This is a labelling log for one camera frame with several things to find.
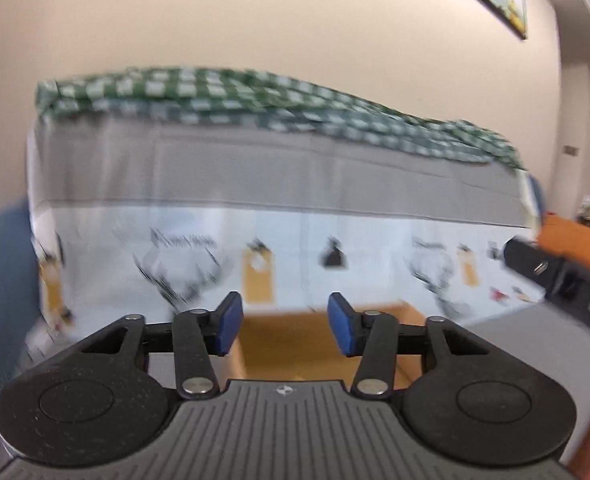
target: checkered blanket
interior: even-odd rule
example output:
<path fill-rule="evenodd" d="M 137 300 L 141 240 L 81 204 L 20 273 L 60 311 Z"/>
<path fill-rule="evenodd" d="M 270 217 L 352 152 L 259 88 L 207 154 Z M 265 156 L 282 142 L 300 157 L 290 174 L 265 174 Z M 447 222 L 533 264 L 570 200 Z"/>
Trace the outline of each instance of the checkered blanket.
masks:
<path fill-rule="evenodd" d="M 501 135 L 468 121 L 400 113 L 350 94 L 256 70 L 128 69 L 37 86 L 42 117 L 112 112 L 183 124 L 233 124 L 317 132 L 352 142 L 460 162 L 523 169 Z"/>

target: wall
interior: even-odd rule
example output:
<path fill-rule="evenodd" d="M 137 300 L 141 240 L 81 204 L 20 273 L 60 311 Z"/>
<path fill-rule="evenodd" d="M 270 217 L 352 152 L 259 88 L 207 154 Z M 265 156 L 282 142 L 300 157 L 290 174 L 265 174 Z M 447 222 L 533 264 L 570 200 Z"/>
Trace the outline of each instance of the wall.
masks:
<path fill-rule="evenodd" d="M 555 178 L 548 209 L 574 218 L 585 195 L 590 195 L 590 69 L 586 64 L 562 67 L 562 103 Z M 579 149 L 566 155 L 563 146 Z"/>
<path fill-rule="evenodd" d="M 555 11 L 520 41 L 477 0 L 0 0 L 0 206 L 24 194 L 41 78 L 125 66 L 258 68 L 507 136 L 548 189 L 559 105 Z"/>

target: beige wall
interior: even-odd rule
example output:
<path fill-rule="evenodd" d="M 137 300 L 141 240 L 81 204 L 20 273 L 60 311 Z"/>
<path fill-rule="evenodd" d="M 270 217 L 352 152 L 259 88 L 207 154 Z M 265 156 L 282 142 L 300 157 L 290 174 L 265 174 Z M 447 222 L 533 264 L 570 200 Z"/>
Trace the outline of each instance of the beige wall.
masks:
<path fill-rule="evenodd" d="M 40 78 L 124 66 L 257 68 L 507 136 L 548 189 L 555 12 L 520 39 L 476 0 L 0 0 L 0 206 L 24 193 Z"/>
<path fill-rule="evenodd" d="M 579 149 L 566 155 L 563 146 Z M 585 195 L 590 195 L 590 69 L 586 64 L 562 68 L 559 142 L 548 209 L 574 218 Z"/>

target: green and white gingham fabric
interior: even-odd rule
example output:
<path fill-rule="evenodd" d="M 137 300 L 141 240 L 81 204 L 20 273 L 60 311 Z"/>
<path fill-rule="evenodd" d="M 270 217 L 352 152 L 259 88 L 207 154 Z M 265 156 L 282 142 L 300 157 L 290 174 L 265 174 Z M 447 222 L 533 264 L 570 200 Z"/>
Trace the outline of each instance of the green and white gingham fabric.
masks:
<path fill-rule="evenodd" d="M 523 169 L 499 134 L 467 121 L 436 121 L 400 113 L 350 94 L 256 70 L 127 69 L 43 81 L 42 117 L 112 112 L 183 124 L 233 124 L 277 132 L 319 134 L 461 162 L 497 160 Z"/>

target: green checkered cloth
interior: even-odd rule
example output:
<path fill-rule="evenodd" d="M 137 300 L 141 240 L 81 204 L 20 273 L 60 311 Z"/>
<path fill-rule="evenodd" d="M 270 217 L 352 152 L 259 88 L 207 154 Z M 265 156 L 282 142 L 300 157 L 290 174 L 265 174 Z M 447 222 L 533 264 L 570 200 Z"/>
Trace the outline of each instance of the green checkered cloth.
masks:
<path fill-rule="evenodd" d="M 182 124 L 316 132 L 336 139 L 461 162 L 523 169 L 504 137 L 467 121 L 400 113 L 350 94 L 256 70 L 128 69 L 37 86 L 41 117 L 111 112 Z"/>

